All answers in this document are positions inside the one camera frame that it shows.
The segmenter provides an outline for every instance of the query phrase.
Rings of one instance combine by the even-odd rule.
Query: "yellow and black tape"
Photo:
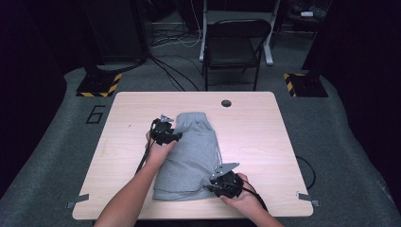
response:
[[[115,78],[113,80],[113,84],[110,87],[108,92],[105,92],[105,93],[77,92],[76,96],[88,96],[88,97],[89,96],[112,96],[114,91],[115,91],[115,89],[117,88],[117,85],[118,85],[118,82],[121,79],[121,76],[122,76],[121,74],[118,74],[117,76],[115,76]]]
[[[289,78],[289,75],[292,76],[304,76],[305,74],[284,74],[284,79],[286,80],[287,88],[289,91],[290,96],[297,96],[294,90],[294,86],[292,85],[291,79]]]

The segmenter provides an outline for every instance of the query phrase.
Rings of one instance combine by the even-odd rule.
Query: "table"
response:
[[[214,11],[208,10],[207,0],[203,0],[203,37],[200,48],[200,61],[203,61],[203,50],[206,40],[207,25],[213,24],[217,21],[227,20],[227,19],[249,19],[249,18],[260,18],[268,21],[271,25],[271,32],[273,32],[275,20],[277,17],[277,11],[280,6],[280,0],[274,0],[274,10],[273,12],[237,12],[237,11]],[[270,51],[270,38],[271,33],[265,41],[264,50],[266,64],[269,66],[273,65],[273,58]]]
[[[231,107],[223,107],[228,99]],[[113,102],[94,158],[80,190],[75,219],[97,219],[107,202],[134,175],[143,156],[153,119],[185,112],[205,112],[216,131],[223,163],[239,162],[242,172],[275,217],[313,213],[305,183],[283,118],[270,92],[123,92]],[[243,218],[219,198],[199,201],[154,201],[150,188],[140,219]]]

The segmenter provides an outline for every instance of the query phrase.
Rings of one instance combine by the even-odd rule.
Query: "black chair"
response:
[[[263,43],[270,32],[271,25],[262,19],[225,20],[209,25],[202,66],[205,91],[208,91],[208,69],[243,68],[244,73],[247,68],[256,68],[253,83],[255,91]]]

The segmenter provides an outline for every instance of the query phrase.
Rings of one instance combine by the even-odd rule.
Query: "gray cloth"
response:
[[[193,201],[214,194],[204,188],[219,162],[218,140],[205,113],[180,113],[174,133],[183,137],[171,150],[153,187],[155,200]]]

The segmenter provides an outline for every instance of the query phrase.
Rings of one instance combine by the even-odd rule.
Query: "gray carpet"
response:
[[[283,74],[302,73],[310,45],[311,40],[305,36],[280,35],[272,50],[274,66],[263,63],[257,87],[258,91],[276,95],[295,153],[307,159],[317,174],[309,194],[322,206],[315,207],[311,217],[279,218],[280,221],[286,226],[401,226],[383,179],[347,126],[336,89],[322,78],[328,98],[289,95]],[[180,70],[202,90],[203,80],[194,65],[201,68],[199,51],[199,44],[193,48],[173,44],[151,50],[153,56]],[[113,96],[76,97],[83,77],[82,69],[65,75],[68,90],[56,117],[0,201],[0,226],[92,226],[91,221],[74,220],[72,210],[64,206],[80,191]],[[185,91],[196,91],[183,77],[174,77]],[[210,90],[250,91],[252,87],[224,85]],[[122,91],[177,89],[164,71],[148,60],[123,74],[117,87],[117,92]],[[95,105],[106,106],[98,109],[104,112],[100,123],[85,124]],[[302,161],[299,164],[305,183],[309,184],[311,171]]]

